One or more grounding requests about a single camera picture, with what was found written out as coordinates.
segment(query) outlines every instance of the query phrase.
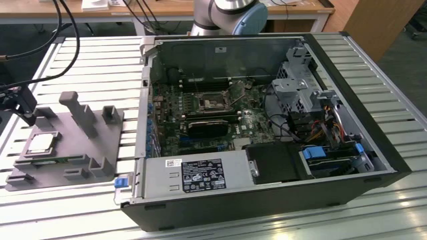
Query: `gray plastic bracket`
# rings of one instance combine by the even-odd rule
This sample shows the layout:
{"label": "gray plastic bracket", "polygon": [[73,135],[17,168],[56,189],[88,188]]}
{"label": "gray plastic bracket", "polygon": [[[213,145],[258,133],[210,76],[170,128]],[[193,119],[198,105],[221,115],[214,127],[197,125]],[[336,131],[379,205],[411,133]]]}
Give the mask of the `gray plastic bracket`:
{"label": "gray plastic bracket", "polygon": [[22,186],[22,185],[30,185],[33,183],[34,178],[28,175],[26,173],[9,175],[5,179],[5,182],[10,184],[12,186]]}
{"label": "gray plastic bracket", "polygon": [[48,119],[57,117],[57,115],[48,106],[37,107],[33,111],[33,115],[36,117],[46,117]]}
{"label": "gray plastic bracket", "polygon": [[81,167],[65,169],[62,174],[69,181],[85,179],[88,175],[88,172]]}
{"label": "gray plastic bracket", "polygon": [[21,172],[37,169],[37,166],[33,165],[30,162],[14,162],[13,167],[18,169]]}
{"label": "gray plastic bracket", "polygon": [[104,177],[112,174],[113,166],[108,162],[106,158],[104,157],[100,161],[100,163],[96,161],[94,158],[90,158],[90,161],[88,163],[88,170],[94,175],[94,177]]}
{"label": "gray plastic bracket", "polygon": [[121,122],[114,106],[104,106],[101,108],[101,118],[104,119],[106,125],[118,124]]}
{"label": "gray plastic bracket", "polygon": [[72,164],[72,165],[80,165],[80,164],[89,164],[89,161],[90,161],[90,158],[88,155],[82,155],[81,157],[78,158],[70,158],[68,159],[68,162]]}
{"label": "gray plastic bracket", "polygon": [[52,126],[49,119],[45,116],[37,116],[34,120],[34,125],[37,128],[40,128],[42,131],[54,131],[54,127]]}
{"label": "gray plastic bracket", "polygon": [[62,91],[58,97],[58,103],[68,108],[74,123],[90,139],[98,135],[93,127],[94,116],[89,106],[81,106],[77,98],[78,94],[74,91]]}

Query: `metal table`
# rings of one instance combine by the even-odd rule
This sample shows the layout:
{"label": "metal table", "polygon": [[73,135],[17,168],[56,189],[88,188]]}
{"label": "metal table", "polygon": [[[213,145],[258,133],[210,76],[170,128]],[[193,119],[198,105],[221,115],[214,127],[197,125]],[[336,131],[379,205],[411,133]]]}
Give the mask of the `metal table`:
{"label": "metal table", "polygon": [[[427,120],[349,37],[315,35],[413,173],[348,204],[164,232],[142,232],[113,202],[113,182],[8,192],[5,178],[30,129],[16,116],[0,137],[0,236],[2,239],[425,239]],[[74,67],[32,86],[40,106],[65,111],[61,91],[77,91],[92,110],[124,109],[117,173],[133,170],[141,78],[140,38],[88,37]],[[76,40],[53,44],[34,78],[66,66]]]}

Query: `cable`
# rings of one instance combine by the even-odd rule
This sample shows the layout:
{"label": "cable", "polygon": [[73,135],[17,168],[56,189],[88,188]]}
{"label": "cable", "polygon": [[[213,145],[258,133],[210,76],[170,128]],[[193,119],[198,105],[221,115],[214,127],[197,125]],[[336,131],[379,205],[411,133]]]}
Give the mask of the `cable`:
{"label": "cable", "polygon": [[152,9],[149,8],[145,0],[141,0],[141,2],[144,3],[144,5],[145,5],[145,7],[146,7],[146,9],[148,9],[148,11],[149,11],[149,13],[150,13],[150,16],[152,16],[152,18],[153,18],[153,21],[157,23],[157,25],[160,25],[160,22],[157,21],[156,15],[153,14],[153,11],[152,11]]}
{"label": "cable", "polygon": [[150,26],[150,29],[152,29],[152,31],[153,31],[153,34],[157,35],[157,33],[156,33],[156,28],[153,27],[152,21],[150,21],[149,18],[148,18],[146,12],[145,12],[145,10],[144,10],[144,8],[142,8],[142,6],[141,6],[140,1],[138,1],[138,0],[134,0],[134,1],[136,1],[136,4],[138,5],[138,8],[140,8],[140,10],[141,10],[141,13],[142,13],[144,16],[145,16],[145,19],[146,19],[146,22],[148,22],[148,24],[149,24],[149,26]]}
{"label": "cable", "polygon": [[280,0],[280,2],[281,2],[282,4],[277,4],[273,0],[270,0],[270,2],[272,2],[274,5],[277,5],[277,6],[284,6],[284,8],[285,8],[285,21],[284,21],[284,28],[282,28],[282,32],[285,33],[285,31],[286,31],[286,26],[288,26],[288,19],[289,19],[288,7],[296,7],[296,5],[294,5],[294,4],[289,5],[289,4],[286,4],[282,0]]}
{"label": "cable", "polygon": [[52,0],[53,4],[54,4],[54,8],[56,8],[56,16],[57,16],[57,26],[56,26],[56,31],[53,36],[50,37],[50,39],[36,49],[28,51],[28,52],[22,52],[20,54],[14,54],[14,55],[6,55],[4,58],[6,60],[13,60],[13,59],[20,59],[24,57],[28,57],[38,52],[41,52],[54,41],[54,39],[57,38],[58,34],[60,34],[60,28],[62,26],[62,16],[61,16],[61,10],[60,10],[60,6],[57,3],[57,0]]}
{"label": "cable", "polygon": [[[53,76],[44,77],[44,78],[38,78],[38,79],[26,80],[26,81],[21,81],[21,82],[16,82],[16,83],[8,84],[5,86],[1,86],[0,90],[5,90],[5,89],[13,88],[13,87],[24,86],[26,84],[34,84],[34,83],[38,83],[38,82],[42,82],[42,81],[46,81],[46,80],[56,79],[56,78],[61,77],[68,72],[68,70],[72,68],[72,66],[74,65],[74,62],[77,60],[78,53],[80,53],[80,34],[78,34],[77,24],[76,24],[72,12],[70,12],[64,0],[58,0],[58,2],[61,4],[61,6],[64,7],[65,12],[66,12],[66,14],[69,16],[70,24],[72,24],[72,27],[73,27],[74,38],[76,38],[76,47],[74,47],[74,54],[73,54],[72,60],[70,60],[70,62],[68,64],[68,66],[65,67],[65,69],[58,74],[56,74]],[[61,15],[60,8],[57,8],[56,10],[57,10],[57,14]]]}
{"label": "cable", "polygon": [[129,5],[128,5],[128,3],[126,3],[125,0],[122,0],[122,3],[124,3],[124,5],[125,5],[128,11],[130,12],[130,14],[133,15],[133,17],[134,17],[136,20],[138,21],[138,23],[144,26],[145,29],[148,29],[148,26],[141,22],[141,20],[140,20],[138,17],[136,16],[136,14],[134,14],[134,12],[132,11],[132,9],[130,9],[130,7],[129,7]]}
{"label": "cable", "polygon": [[177,22],[177,25],[176,25],[176,27],[173,28],[173,30],[169,31],[170,33],[174,33],[176,29],[178,29],[180,24],[181,24],[181,21]]}
{"label": "cable", "polygon": [[266,114],[265,99],[266,99],[268,89],[272,88],[272,87],[273,87],[273,85],[269,84],[268,87],[266,87],[266,89],[265,89],[265,95],[264,95],[264,99],[262,99],[262,108],[264,108],[265,117],[266,117],[266,119],[270,121],[270,123],[272,123],[280,130],[282,130],[282,131],[293,138],[293,140],[294,140],[296,142],[302,142],[301,139],[300,139],[288,129],[285,129],[284,127],[281,127],[281,126],[272,120],[272,117],[273,117],[273,116],[277,116],[277,115],[280,115],[280,114],[273,114],[273,115],[270,115],[270,116],[268,116],[268,114]]}

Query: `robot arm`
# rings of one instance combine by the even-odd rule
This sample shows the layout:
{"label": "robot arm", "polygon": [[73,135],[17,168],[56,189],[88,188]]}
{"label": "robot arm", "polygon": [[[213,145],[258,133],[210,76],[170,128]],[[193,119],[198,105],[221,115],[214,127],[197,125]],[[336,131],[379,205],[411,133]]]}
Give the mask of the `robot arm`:
{"label": "robot arm", "polygon": [[258,0],[194,0],[192,36],[257,34],[265,25],[268,10]]}

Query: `black cover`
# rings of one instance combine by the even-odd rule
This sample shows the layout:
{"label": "black cover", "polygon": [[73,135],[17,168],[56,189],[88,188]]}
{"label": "black cover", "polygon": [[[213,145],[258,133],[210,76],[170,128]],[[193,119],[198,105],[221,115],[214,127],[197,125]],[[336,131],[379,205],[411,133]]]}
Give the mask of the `black cover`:
{"label": "black cover", "polygon": [[249,161],[256,162],[258,176],[254,184],[293,182],[310,179],[298,156],[298,146],[292,143],[258,143],[245,146]]}

